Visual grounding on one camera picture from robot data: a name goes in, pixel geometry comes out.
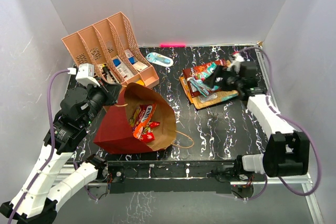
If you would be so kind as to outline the red chips bag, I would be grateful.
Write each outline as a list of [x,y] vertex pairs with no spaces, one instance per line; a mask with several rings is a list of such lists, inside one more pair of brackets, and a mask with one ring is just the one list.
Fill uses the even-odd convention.
[[214,72],[217,65],[227,68],[231,65],[231,62],[229,60],[220,59],[182,70],[192,98],[200,95],[206,97],[213,92],[220,91],[218,86],[210,88],[204,84],[204,80]]

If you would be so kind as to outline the teal snack packet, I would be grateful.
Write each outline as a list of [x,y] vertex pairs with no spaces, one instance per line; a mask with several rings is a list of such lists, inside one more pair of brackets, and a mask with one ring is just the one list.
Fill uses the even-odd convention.
[[195,88],[203,96],[208,96],[211,92],[219,89],[218,86],[209,88],[203,81],[212,74],[216,68],[215,62],[209,62],[201,66],[196,66],[190,69],[191,76],[187,78],[187,81],[191,84],[192,88]]

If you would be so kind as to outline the gold foil snack bag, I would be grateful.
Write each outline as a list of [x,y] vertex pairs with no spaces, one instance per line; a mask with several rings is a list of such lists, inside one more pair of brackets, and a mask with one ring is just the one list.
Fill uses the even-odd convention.
[[203,95],[199,95],[197,97],[192,98],[189,89],[185,90],[184,92],[190,103],[194,104],[195,108],[198,110],[219,104],[221,102],[225,102],[238,96],[237,91],[218,91],[206,97]]

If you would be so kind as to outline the orange wafer snack packet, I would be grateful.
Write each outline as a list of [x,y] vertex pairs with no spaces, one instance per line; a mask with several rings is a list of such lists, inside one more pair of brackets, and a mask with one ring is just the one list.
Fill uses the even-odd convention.
[[185,78],[183,76],[179,77],[180,83],[182,85],[182,88],[184,90],[184,93],[186,94],[187,97],[190,97],[190,91],[187,85],[187,81],[185,80]]

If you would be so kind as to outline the red brown paper bag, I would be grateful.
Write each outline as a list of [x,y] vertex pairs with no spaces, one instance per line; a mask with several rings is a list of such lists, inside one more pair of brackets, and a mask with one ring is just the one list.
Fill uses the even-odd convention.
[[104,116],[93,142],[110,154],[165,150],[176,139],[174,110],[162,96],[130,83]]

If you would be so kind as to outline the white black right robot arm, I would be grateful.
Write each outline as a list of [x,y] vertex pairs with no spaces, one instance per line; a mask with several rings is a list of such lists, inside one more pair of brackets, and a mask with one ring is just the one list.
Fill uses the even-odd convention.
[[236,158],[234,174],[240,180],[247,180],[253,173],[269,177],[305,175],[309,166],[310,141],[305,133],[296,131],[280,118],[280,113],[258,85],[257,70],[251,61],[241,62],[239,66],[218,65],[204,80],[210,88],[218,86],[223,91],[237,91],[268,137],[263,154]]

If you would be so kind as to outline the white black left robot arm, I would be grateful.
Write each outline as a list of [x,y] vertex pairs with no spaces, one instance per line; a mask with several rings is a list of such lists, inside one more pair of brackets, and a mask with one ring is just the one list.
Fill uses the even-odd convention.
[[93,180],[108,177],[105,160],[91,155],[57,185],[61,169],[86,137],[87,128],[104,106],[115,105],[122,86],[100,80],[98,86],[69,89],[51,121],[38,160],[19,193],[2,203],[1,214],[18,223],[52,223],[61,207]]

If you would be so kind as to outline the blue white box in organizer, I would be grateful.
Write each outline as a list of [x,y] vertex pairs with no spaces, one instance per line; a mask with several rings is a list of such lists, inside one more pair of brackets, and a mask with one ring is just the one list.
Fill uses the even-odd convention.
[[119,58],[114,58],[112,61],[113,61],[114,65],[115,65],[116,69],[118,71],[121,71],[122,70],[122,65],[121,65],[120,59]]

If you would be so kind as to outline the yellow block in organizer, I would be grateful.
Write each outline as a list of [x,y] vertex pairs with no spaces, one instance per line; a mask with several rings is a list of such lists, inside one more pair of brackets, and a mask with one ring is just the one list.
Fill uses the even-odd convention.
[[144,82],[143,82],[142,80],[138,80],[138,81],[137,81],[137,84],[140,84],[140,85],[142,85],[142,86],[145,86],[145,84],[144,84]]

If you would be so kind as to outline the orange candy bar pack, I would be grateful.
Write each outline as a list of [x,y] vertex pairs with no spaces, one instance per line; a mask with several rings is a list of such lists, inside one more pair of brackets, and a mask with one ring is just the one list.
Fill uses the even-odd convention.
[[157,104],[140,104],[136,107],[131,118],[129,119],[129,124],[131,126],[133,136],[140,139],[142,131],[149,123],[152,118]]

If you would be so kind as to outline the white card pack in organizer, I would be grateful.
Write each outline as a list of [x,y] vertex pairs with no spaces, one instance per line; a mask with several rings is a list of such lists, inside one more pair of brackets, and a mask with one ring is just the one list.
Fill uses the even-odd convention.
[[134,54],[131,52],[131,50],[127,49],[124,51],[129,62],[131,63],[131,65],[133,65],[133,67],[138,71],[141,72],[143,70],[145,70],[148,66],[138,60],[136,60]]

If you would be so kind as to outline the pink plastic desk organizer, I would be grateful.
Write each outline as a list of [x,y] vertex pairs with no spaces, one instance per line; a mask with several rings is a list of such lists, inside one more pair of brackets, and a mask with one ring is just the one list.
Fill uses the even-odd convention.
[[[109,80],[102,67],[110,70],[112,78],[126,86],[142,80],[147,88],[159,84],[159,76],[154,67],[141,54],[130,20],[122,12],[98,21],[62,39],[74,63],[94,65],[94,72],[104,80]],[[125,50],[131,50],[136,60],[148,67],[138,72],[129,62]],[[122,70],[118,71],[113,63],[119,58]]]

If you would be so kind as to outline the blue blister pack item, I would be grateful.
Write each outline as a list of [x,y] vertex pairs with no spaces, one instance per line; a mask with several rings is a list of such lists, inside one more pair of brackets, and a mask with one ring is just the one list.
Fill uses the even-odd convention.
[[171,67],[174,64],[173,59],[161,55],[157,52],[151,52],[147,54],[146,59],[148,62],[162,66],[162,67]]

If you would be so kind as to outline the pink tape strip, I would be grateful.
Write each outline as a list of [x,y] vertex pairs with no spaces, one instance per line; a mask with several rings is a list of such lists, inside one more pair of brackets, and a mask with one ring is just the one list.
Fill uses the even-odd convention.
[[180,48],[180,47],[185,47],[185,44],[181,43],[181,42],[165,42],[165,43],[161,43],[160,47],[162,47],[162,48],[168,48],[168,47]]

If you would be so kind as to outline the black aluminium base frame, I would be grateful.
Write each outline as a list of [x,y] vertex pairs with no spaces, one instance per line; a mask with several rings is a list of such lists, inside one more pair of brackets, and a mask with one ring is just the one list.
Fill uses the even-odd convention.
[[261,195],[254,185],[309,184],[304,174],[268,176],[260,167],[253,168],[242,163],[242,157],[235,161],[109,161],[96,156],[80,165],[68,165],[71,173],[64,170],[57,175],[47,197],[57,201],[56,209],[68,201],[80,189],[87,186],[106,186],[111,194],[132,192],[189,192],[208,191],[217,194],[231,194],[241,187],[238,196],[243,201],[256,199]]

